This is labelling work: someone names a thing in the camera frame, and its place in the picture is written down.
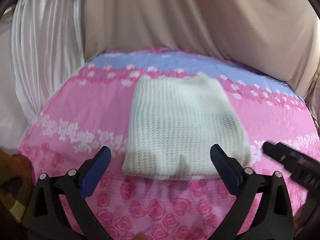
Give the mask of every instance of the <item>white knitted fabric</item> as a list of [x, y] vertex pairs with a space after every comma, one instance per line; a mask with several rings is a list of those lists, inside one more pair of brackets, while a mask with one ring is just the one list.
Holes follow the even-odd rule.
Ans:
[[216, 79], [204, 74], [140, 78], [131, 107], [125, 175], [163, 180], [215, 177], [210, 160], [215, 143], [241, 165], [249, 162], [247, 135]]

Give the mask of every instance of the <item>pink bedsheet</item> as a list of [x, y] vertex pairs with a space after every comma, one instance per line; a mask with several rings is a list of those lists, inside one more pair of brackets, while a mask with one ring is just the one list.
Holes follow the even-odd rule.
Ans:
[[[86, 201], [114, 240], [130, 240], [138, 232], [154, 240], [207, 239], [235, 200], [220, 178], [158, 181], [121, 173], [132, 96], [141, 74], [146, 71], [132, 65], [121, 70], [85, 66], [49, 100], [28, 128], [19, 151], [31, 160], [38, 178], [43, 172], [59, 176], [77, 169], [102, 145], [108, 145], [112, 161]], [[162, 73], [154, 68], [147, 74], [154, 78], [189, 75], [181, 69]], [[97, 75], [100, 81], [93, 79]], [[295, 95], [272, 93], [224, 76], [218, 80], [248, 134], [252, 156], [248, 166], [261, 174], [281, 171], [295, 212], [306, 192], [291, 183], [288, 173], [277, 163], [263, 156], [260, 147], [268, 139], [282, 141], [319, 159], [319, 137], [305, 104]], [[72, 228], [80, 232], [64, 196], [61, 201]], [[258, 203], [259, 196], [240, 232], [249, 228]]]

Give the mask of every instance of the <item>white floral stripe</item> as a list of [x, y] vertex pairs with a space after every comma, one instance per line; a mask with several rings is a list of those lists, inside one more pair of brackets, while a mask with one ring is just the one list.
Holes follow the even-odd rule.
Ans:
[[[304, 136], [297, 136], [296, 139], [294, 140], [286, 139], [281, 142], [288, 145], [292, 149], [299, 151], [301, 147], [308, 148], [310, 145], [313, 145], [317, 141], [320, 141], [318, 134], [309, 133], [309, 134], [305, 134]], [[262, 157], [261, 147], [264, 143], [265, 141], [255, 140], [254, 141], [255, 145], [250, 146], [250, 152], [251, 152], [250, 164], [251, 165], [261, 160], [261, 157]]]
[[114, 137], [114, 132], [107, 132], [98, 129], [96, 132], [79, 130], [78, 123], [70, 123], [60, 119], [58, 125], [55, 120], [50, 120], [49, 115], [39, 116], [33, 121], [33, 125], [43, 128], [43, 135], [52, 137], [53, 135], [59, 136], [60, 141], [70, 139], [70, 143], [79, 143], [74, 146], [75, 153], [87, 152], [91, 153], [93, 149], [108, 146], [111, 150], [112, 156], [116, 157], [117, 154], [125, 152], [125, 146], [127, 139], [124, 139], [123, 135], [117, 135]]

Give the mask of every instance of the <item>folded white sweater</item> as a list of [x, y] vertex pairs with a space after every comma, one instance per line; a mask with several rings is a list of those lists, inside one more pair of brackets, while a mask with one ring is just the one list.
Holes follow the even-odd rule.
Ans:
[[219, 82], [143, 76], [135, 88], [122, 171], [164, 180], [217, 175], [210, 148], [218, 143], [241, 165], [249, 162], [246, 133]]

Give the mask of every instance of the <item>black mechanical device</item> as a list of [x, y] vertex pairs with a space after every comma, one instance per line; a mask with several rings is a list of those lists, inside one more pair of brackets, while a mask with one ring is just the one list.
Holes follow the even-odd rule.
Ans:
[[[318, 191], [320, 165], [317, 161], [281, 143], [266, 142], [262, 148], [266, 155], [292, 173], [293, 181], [309, 192]], [[229, 193], [237, 197], [210, 240], [294, 239], [292, 209], [281, 172], [275, 171], [271, 176], [256, 174], [252, 168], [243, 168], [236, 159], [228, 157], [218, 144], [211, 147], [210, 158]], [[28, 239], [112, 240], [84, 200], [93, 193], [110, 160], [111, 151], [104, 146], [78, 170], [71, 169], [64, 176], [52, 178], [41, 174], [36, 184]], [[246, 232], [238, 235], [257, 193], [262, 193], [262, 197], [253, 222]], [[72, 230], [58, 195], [66, 196], [84, 235]], [[308, 221], [317, 204], [318, 198], [315, 198], [301, 219]]]

